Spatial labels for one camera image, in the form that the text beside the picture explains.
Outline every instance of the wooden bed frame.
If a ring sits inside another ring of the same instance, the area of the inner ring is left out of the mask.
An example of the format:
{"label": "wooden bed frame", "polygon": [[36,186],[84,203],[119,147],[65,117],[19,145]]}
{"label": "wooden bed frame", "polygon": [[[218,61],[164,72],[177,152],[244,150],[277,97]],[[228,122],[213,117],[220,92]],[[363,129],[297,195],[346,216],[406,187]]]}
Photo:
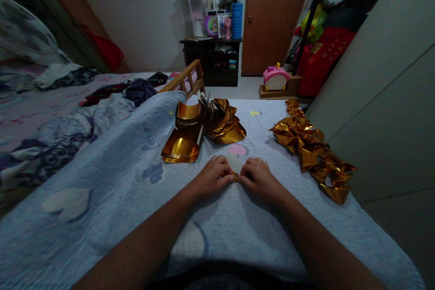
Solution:
{"label": "wooden bed frame", "polygon": [[[195,82],[193,82],[192,78],[193,71],[196,71],[196,74],[198,76]],[[190,92],[187,92],[186,85],[184,84],[184,80],[186,78],[188,78],[190,83]],[[187,99],[192,95],[198,93],[199,90],[205,93],[203,71],[201,69],[201,61],[199,59],[196,59],[185,69],[183,69],[183,71],[169,84],[165,85],[165,87],[162,88],[159,93],[173,91],[178,87],[178,85],[180,85],[181,90],[186,93]]]}

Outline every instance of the pink toy house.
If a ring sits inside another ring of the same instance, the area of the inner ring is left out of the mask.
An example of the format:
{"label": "pink toy house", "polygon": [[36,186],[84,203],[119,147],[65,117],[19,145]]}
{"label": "pink toy house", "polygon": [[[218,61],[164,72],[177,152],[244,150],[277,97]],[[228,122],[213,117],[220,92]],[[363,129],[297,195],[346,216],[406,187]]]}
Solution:
{"label": "pink toy house", "polygon": [[280,68],[280,63],[275,67],[268,67],[263,73],[265,91],[285,91],[285,86],[290,80],[288,72]]}

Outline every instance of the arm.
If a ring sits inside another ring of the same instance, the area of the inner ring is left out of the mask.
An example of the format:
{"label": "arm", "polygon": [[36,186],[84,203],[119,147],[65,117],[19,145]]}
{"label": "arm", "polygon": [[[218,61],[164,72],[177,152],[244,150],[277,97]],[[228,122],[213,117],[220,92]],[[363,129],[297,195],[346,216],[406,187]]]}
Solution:
{"label": "arm", "polygon": [[188,211],[201,198],[233,182],[230,173],[227,159],[214,156],[195,179],[130,232],[72,289],[144,289],[170,253]]}
{"label": "arm", "polygon": [[281,185],[266,162],[249,158],[238,181],[280,210],[319,288],[384,289],[368,268]]}

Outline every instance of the black pole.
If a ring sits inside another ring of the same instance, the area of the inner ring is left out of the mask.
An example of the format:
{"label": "black pole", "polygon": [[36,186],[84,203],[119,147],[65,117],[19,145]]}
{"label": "black pole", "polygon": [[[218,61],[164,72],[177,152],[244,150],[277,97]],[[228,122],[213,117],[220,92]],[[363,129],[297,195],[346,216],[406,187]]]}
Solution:
{"label": "black pole", "polygon": [[302,53],[304,51],[305,44],[307,43],[308,33],[311,28],[311,23],[313,22],[314,14],[316,13],[317,4],[319,3],[319,0],[313,0],[311,2],[310,12],[308,16],[307,25],[305,26],[304,35],[302,35],[302,41],[299,45],[299,51],[297,57],[294,58],[293,62],[295,62],[295,69],[293,70],[292,75],[294,76],[298,70],[298,66],[300,63],[300,59],[302,58]]}

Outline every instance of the stack of gold paper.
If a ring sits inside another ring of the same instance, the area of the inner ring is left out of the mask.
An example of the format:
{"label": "stack of gold paper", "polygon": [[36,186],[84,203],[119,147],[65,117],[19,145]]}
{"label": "stack of gold paper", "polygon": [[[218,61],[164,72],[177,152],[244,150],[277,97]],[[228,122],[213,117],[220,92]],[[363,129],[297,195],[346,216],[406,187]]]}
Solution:
{"label": "stack of gold paper", "polygon": [[175,129],[162,149],[162,160],[171,163],[193,162],[198,158],[204,133],[217,144],[236,143],[246,131],[227,99],[209,100],[198,92],[198,104],[178,103]]}
{"label": "stack of gold paper", "polygon": [[[279,144],[284,145],[293,155],[300,159],[301,171],[309,171],[321,188],[336,203],[343,205],[349,193],[347,182],[351,178],[348,172],[356,170],[349,163],[344,163],[324,142],[320,129],[311,129],[312,124],[300,110],[295,100],[285,102],[290,117],[279,121],[272,129]],[[330,177],[332,186],[326,184]]]}

